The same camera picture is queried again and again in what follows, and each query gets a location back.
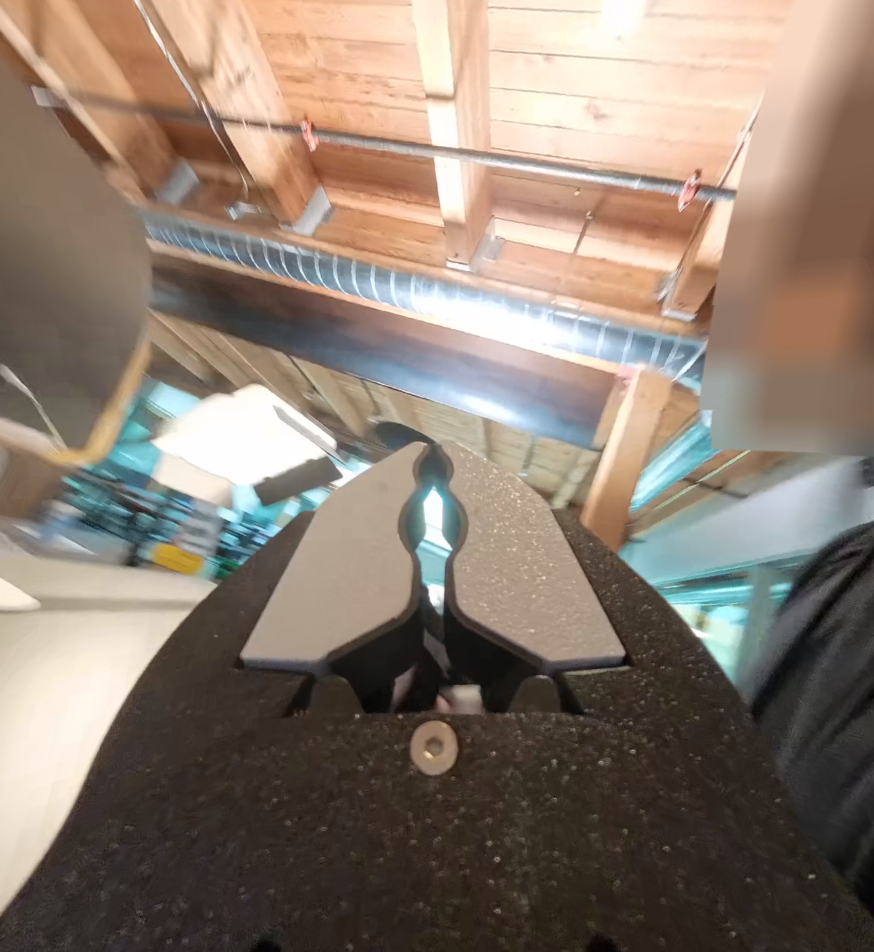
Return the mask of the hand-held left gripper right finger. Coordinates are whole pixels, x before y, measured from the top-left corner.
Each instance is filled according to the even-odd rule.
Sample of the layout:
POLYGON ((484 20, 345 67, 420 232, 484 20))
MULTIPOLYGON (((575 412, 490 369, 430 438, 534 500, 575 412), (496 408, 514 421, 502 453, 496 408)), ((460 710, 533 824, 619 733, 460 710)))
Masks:
POLYGON ((626 649, 554 510, 519 477, 457 443, 434 448, 443 499, 443 644, 486 708, 525 681, 621 669, 626 649))

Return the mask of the black steel beam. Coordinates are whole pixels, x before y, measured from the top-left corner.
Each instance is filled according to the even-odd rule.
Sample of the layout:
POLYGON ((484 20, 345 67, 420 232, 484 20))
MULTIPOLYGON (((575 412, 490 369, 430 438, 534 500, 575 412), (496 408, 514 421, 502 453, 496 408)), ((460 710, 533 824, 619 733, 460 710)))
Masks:
POLYGON ((529 434, 597 445, 608 371, 187 258, 155 252, 152 275, 163 313, 529 434))

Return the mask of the metal spiral duct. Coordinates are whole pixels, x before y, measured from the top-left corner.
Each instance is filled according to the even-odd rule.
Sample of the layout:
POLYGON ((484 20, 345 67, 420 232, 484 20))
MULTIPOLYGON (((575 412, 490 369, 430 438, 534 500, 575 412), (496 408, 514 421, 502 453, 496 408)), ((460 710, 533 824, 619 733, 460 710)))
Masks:
POLYGON ((286 240, 241 234, 155 211, 142 211, 146 236, 164 249, 284 279, 312 292, 334 292, 361 303, 384 305, 434 318, 490 339, 607 363, 654 370, 700 391, 706 345, 698 340, 638 327, 617 319, 492 292, 449 279, 368 263, 286 240))

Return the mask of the person in black clothing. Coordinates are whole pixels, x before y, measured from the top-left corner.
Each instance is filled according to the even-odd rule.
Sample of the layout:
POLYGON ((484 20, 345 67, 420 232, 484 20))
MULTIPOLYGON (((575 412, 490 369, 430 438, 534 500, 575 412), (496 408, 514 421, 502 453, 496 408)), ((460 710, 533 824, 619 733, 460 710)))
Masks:
POLYGON ((738 687, 800 826, 874 909, 874 521, 802 566, 738 687))

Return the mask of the wooden post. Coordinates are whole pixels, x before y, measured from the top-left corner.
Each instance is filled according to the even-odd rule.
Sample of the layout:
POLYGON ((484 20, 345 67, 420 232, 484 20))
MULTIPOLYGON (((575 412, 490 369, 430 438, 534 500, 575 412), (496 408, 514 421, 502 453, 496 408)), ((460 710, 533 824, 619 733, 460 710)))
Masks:
POLYGON ((614 552, 624 542, 633 494, 672 390, 669 378, 645 368, 621 381, 621 403, 580 515, 586 530, 614 552))

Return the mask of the metal ceiling pipe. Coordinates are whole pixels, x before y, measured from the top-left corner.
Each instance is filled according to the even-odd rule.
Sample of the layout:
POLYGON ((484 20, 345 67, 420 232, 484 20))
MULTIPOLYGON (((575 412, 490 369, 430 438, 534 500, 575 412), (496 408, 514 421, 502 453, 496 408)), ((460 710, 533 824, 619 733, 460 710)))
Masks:
POLYGON ((311 151, 324 145, 357 149, 364 152, 382 153, 403 157, 447 160, 483 168, 537 175, 562 182, 618 188, 638 193, 651 193, 674 198, 681 208, 695 201, 728 203, 738 197, 738 192, 724 185, 704 184, 697 174, 680 181, 672 178, 631 173, 620 170, 597 170, 580 165, 562 163, 541 158, 522 157, 494 151, 447 147, 411 142, 385 137, 374 137, 317 127, 308 121, 278 123, 271 120, 251 119, 217 113, 200 107, 197 110, 175 110, 168 107, 125 101, 92 93, 61 94, 46 87, 30 87, 36 103, 46 109, 67 109, 86 106, 107 113, 142 115, 178 125, 201 125, 214 128, 221 134, 238 129, 244 132, 263 132, 271 136, 284 136, 300 140, 311 151))

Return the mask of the white hanging lamp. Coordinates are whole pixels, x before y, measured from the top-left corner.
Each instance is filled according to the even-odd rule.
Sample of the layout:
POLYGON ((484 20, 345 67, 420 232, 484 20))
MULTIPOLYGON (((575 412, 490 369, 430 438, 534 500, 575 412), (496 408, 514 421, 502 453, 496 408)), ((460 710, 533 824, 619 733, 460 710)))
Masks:
POLYGON ((339 481, 335 437, 266 387, 201 400, 165 422, 150 480, 200 503, 233 506, 233 490, 274 505, 339 481))

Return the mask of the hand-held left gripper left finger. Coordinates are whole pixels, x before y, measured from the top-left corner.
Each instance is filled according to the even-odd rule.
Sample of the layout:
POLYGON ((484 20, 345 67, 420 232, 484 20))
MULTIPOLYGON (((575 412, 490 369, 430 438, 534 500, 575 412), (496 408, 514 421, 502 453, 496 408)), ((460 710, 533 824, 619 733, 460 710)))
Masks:
POLYGON ((360 699, 423 651, 416 442, 337 489, 312 516, 240 651, 250 669, 345 679, 360 699))

